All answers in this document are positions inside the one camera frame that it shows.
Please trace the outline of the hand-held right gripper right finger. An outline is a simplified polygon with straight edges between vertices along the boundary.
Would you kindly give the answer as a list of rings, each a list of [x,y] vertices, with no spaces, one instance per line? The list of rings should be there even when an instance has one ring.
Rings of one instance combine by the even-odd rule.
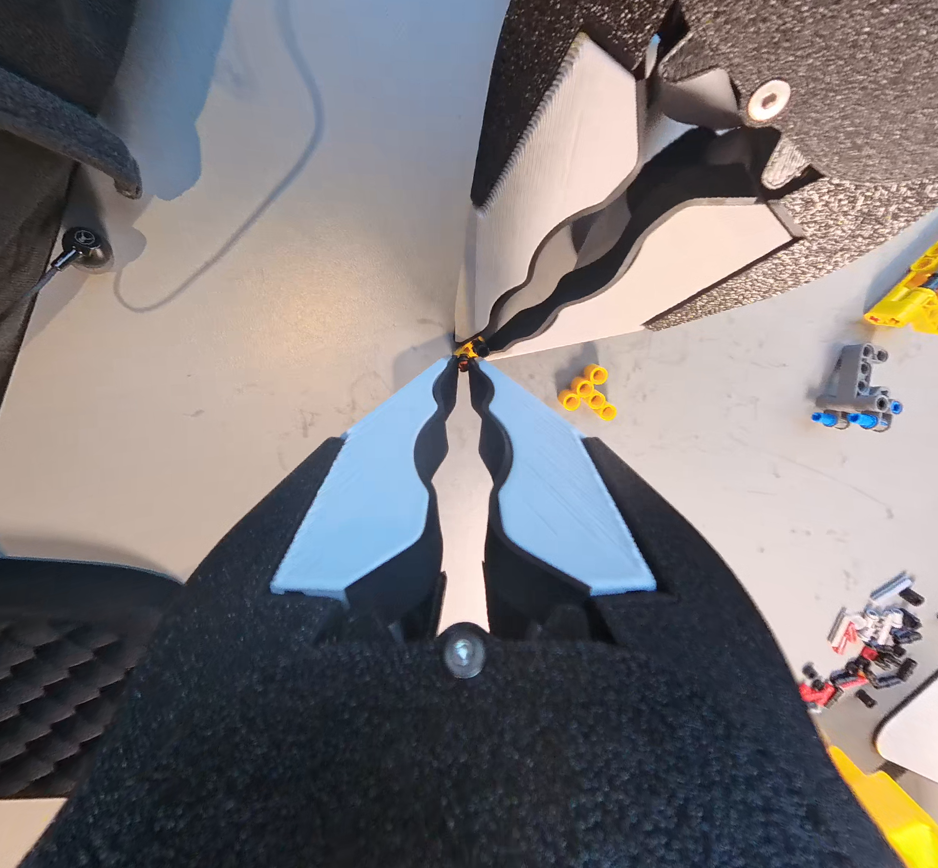
[[[585,435],[486,360],[470,363],[469,384],[501,539],[588,596],[655,591]]]

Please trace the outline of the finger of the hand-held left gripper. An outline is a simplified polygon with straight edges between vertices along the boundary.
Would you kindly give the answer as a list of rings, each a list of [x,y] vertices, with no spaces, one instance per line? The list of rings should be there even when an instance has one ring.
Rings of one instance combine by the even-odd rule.
[[[496,334],[540,306],[578,264],[580,233],[652,154],[653,88],[578,34],[510,153],[475,206],[457,290],[455,340]]]
[[[587,283],[580,299],[564,295],[532,333],[517,313],[487,341],[490,358],[578,346],[640,330],[646,321],[791,243],[779,209],[753,199],[692,201],[655,221],[613,278]]]

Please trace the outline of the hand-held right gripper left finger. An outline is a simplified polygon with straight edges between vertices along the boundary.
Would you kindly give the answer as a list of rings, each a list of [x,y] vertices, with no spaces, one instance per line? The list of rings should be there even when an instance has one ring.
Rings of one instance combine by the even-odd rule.
[[[351,597],[356,583],[438,533],[433,478],[448,454],[458,363],[442,358],[341,436],[269,589]]]

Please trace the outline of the yellow multi-ring connector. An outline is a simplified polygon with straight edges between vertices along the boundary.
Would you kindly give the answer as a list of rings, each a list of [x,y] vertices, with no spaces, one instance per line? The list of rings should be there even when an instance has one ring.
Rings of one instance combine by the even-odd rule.
[[[608,370],[598,364],[586,365],[569,384],[557,394],[563,409],[573,412],[587,408],[603,421],[614,421],[617,408],[600,389],[608,381]]]

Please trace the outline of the grey angled beam assembly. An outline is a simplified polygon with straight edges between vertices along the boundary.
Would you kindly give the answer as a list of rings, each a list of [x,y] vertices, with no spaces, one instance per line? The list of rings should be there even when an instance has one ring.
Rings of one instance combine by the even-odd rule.
[[[871,343],[844,346],[837,362],[827,378],[825,390],[815,399],[812,422],[828,429],[846,430],[844,412],[849,403],[859,394],[890,389],[874,384],[876,367],[885,363],[888,353]]]

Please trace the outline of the yellow beam assembly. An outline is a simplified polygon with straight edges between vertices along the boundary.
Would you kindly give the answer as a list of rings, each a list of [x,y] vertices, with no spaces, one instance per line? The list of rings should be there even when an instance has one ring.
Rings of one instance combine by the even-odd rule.
[[[909,272],[863,315],[866,323],[937,334],[937,244],[910,265]]]

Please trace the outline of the small grey connector blue pins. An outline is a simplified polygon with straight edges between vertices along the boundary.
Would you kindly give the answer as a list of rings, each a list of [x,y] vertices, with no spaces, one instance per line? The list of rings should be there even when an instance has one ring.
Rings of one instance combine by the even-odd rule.
[[[903,412],[903,405],[888,391],[873,391],[857,395],[843,413],[849,427],[866,432],[885,433]]]

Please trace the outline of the pile of red black parts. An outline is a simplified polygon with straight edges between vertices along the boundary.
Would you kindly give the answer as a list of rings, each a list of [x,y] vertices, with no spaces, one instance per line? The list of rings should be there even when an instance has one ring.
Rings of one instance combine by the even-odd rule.
[[[842,607],[827,634],[838,666],[826,675],[813,663],[802,667],[799,694],[808,711],[822,713],[846,696],[874,710],[875,693],[907,683],[918,666],[909,649],[922,640],[917,609],[924,602],[916,578],[902,571],[875,588],[860,609]]]

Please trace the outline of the yellow parts bin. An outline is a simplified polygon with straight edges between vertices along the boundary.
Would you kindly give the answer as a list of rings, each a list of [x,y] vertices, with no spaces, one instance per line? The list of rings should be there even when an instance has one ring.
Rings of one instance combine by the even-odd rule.
[[[842,780],[906,867],[937,866],[937,824],[897,781],[882,770],[866,773],[839,748],[828,745]]]

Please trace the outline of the person's torso black hoodie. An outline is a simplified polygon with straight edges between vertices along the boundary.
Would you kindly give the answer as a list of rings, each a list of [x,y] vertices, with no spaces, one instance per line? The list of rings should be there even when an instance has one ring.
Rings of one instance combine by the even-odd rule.
[[[138,0],[1,0],[1,394],[81,166],[143,192],[137,161],[100,110]]]

